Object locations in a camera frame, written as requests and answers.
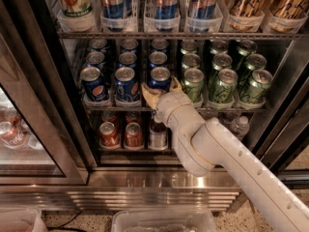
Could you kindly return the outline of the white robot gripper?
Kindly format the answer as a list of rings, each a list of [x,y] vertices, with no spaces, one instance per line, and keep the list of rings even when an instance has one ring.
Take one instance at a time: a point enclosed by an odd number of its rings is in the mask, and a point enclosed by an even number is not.
[[[182,85],[171,76],[170,93],[141,84],[144,100],[151,109],[155,109],[156,119],[168,127],[177,136],[194,136],[204,133],[206,121],[194,108],[189,97],[182,93]]]

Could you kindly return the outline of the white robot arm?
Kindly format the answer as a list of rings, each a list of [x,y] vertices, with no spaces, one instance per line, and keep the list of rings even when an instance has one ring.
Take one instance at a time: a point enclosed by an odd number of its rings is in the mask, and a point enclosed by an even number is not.
[[[260,162],[217,118],[204,119],[172,79],[168,91],[141,84],[155,119],[172,132],[183,167],[203,177],[221,165],[277,232],[308,232],[309,208]]]

